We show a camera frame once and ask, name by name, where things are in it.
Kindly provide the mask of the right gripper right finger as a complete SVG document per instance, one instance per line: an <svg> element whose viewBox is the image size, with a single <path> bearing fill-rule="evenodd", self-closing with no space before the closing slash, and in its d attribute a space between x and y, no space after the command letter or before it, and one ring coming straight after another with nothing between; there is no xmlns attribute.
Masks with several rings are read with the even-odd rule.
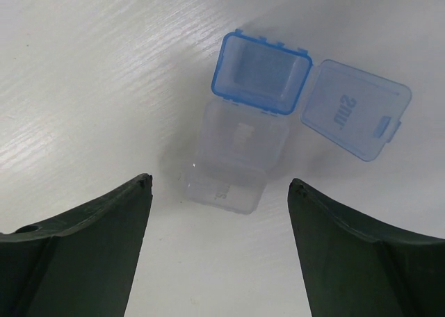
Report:
<svg viewBox="0 0 445 317"><path fill-rule="evenodd" d="M361 213L300 179L288 209L313 316L443 316L444 240Z"/></svg>

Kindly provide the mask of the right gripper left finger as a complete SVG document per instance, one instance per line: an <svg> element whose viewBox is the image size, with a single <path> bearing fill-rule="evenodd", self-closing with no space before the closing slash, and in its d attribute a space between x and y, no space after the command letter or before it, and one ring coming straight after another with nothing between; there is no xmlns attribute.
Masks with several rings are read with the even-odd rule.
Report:
<svg viewBox="0 0 445 317"><path fill-rule="evenodd" d="M152 204L152 177L1 235L2 316L123 316Z"/></svg>

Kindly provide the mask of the clear blue pill organizer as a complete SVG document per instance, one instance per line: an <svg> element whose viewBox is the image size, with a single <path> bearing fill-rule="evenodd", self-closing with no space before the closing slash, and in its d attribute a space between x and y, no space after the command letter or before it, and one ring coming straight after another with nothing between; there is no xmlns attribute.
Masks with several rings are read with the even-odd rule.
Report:
<svg viewBox="0 0 445 317"><path fill-rule="evenodd" d="M335 60L314 66L304 49L240 29L222 39L211 91L185 194L241 214L257 208L297 108L305 126L369 162L394 137L412 98L403 84Z"/></svg>

